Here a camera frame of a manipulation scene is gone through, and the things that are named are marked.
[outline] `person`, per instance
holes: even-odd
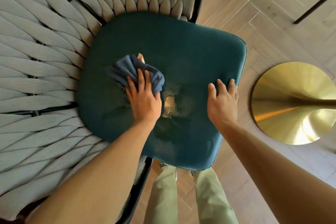
[[[48,197],[28,224],[114,223],[132,188],[142,148],[161,115],[149,72],[126,89],[134,124]],[[336,190],[271,149],[237,124],[237,87],[208,87],[208,117],[235,152],[280,224],[336,223]],[[212,168],[193,172],[200,223],[237,223]],[[177,223],[174,167],[153,185],[145,223]]]

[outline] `person's left hand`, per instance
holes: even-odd
[[[131,103],[135,122],[147,121],[155,124],[161,115],[160,93],[153,96],[152,82],[148,70],[145,70],[145,77],[146,80],[141,69],[138,69],[139,90],[137,90],[134,82],[128,76],[127,80],[130,88],[126,88],[126,93]]]

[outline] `woven backrest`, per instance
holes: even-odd
[[[1,218],[17,218],[107,146],[76,109],[83,61],[102,25],[136,10],[188,21],[194,1],[0,0]]]

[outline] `blue cleaning cloth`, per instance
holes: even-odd
[[[140,68],[143,72],[145,70],[149,71],[150,79],[152,81],[152,92],[153,95],[156,95],[158,92],[162,91],[162,87],[165,83],[165,78],[163,74],[156,68],[142,63],[141,60],[134,56],[126,55],[124,58],[118,60],[114,65],[107,66],[104,70],[105,72],[116,80],[118,85],[125,90],[129,88],[127,77],[129,76],[138,87],[138,71]]]

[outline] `person's right arm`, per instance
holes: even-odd
[[[208,116],[249,173],[280,224],[336,223],[336,189],[237,124],[237,87],[209,84]]]

